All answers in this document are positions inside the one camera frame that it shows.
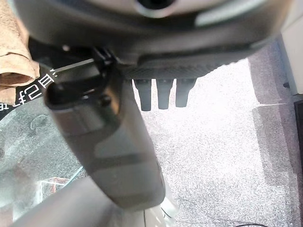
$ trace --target gray carpet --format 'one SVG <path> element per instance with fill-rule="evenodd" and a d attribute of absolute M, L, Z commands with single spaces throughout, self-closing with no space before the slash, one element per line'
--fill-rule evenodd
<path fill-rule="evenodd" d="M 286 81 L 273 44 L 199 78 L 187 108 L 174 107 L 174 86 L 169 110 L 158 110 L 153 83 L 152 111 L 143 117 L 180 206 L 175 226 L 301 226 L 302 174 Z M 26 211 L 32 182 L 69 178 L 79 167 L 41 99 L 0 122 L 0 147 L 0 207 L 19 201 Z"/>

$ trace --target tan cloth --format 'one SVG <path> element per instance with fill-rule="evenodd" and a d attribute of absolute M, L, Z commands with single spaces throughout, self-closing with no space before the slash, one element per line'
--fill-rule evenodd
<path fill-rule="evenodd" d="M 14 104 L 15 87 L 39 77 L 39 65 L 27 49 L 27 37 L 6 0 L 0 0 L 0 103 Z"/>

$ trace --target camera lens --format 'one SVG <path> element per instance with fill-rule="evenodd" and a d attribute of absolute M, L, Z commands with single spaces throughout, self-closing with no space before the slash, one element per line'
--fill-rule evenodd
<path fill-rule="evenodd" d="M 137 11 L 150 18 L 163 18 L 173 13 L 177 0 L 135 0 Z"/>
<path fill-rule="evenodd" d="M 170 6 L 175 0 L 138 0 L 147 9 L 159 10 Z"/>

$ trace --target black wire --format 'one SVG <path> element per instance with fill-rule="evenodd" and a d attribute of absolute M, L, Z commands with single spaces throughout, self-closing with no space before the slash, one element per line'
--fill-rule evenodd
<path fill-rule="evenodd" d="M 165 210 L 163 210 L 162 208 L 161 208 L 161 210 L 164 212 L 164 215 L 167 215 L 169 218 L 172 218 L 171 216 L 169 216 L 169 215 L 165 212 Z"/>
<path fill-rule="evenodd" d="M 235 226 L 235 227 L 244 227 L 244 226 L 262 226 L 262 227 L 268 227 L 268 226 L 265 226 L 265 225 L 262 225 L 262 224 L 256 224 L 256 223 L 252 223 L 252 224 L 241 224 L 241 225 L 238 225 L 238 226 Z"/>
<path fill-rule="evenodd" d="M 143 215 L 144 215 L 144 227 L 146 227 L 145 210 L 143 211 Z"/>

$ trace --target cable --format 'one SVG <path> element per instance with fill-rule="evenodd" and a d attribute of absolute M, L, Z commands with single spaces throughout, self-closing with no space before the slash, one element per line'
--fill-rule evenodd
<path fill-rule="evenodd" d="M 262 227 L 268 227 L 268 226 L 265 226 L 265 225 L 262 225 L 262 224 L 256 224 L 256 223 L 241 224 L 241 225 L 238 225 L 238 226 L 235 226 L 235 227 L 244 227 L 244 226 L 262 226 Z"/>
<path fill-rule="evenodd" d="M 71 176 L 71 178 L 68 180 L 68 182 L 65 184 L 65 186 L 67 186 L 68 184 L 70 184 L 70 182 L 73 181 L 73 179 L 75 179 L 75 177 L 82 171 L 83 166 L 81 166 L 75 173 L 73 176 Z"/>
<path fill-rule="evenodd" d="M 145 210 L 143 211 L 143 216 L 144 216 L 144 227 L 146 227 L 146 217 L 145 217 Z"/>
<path fill-rule="evenodd" d="M 165 210 L 163 210 L 162 208 L 161 208 L 161 210 L 164 212 L 164 214 L 165 215 L 167 215 L 169 218 L 172 218 L 171 216 L 169 216 L 166 212 L 165 212 Z"/>

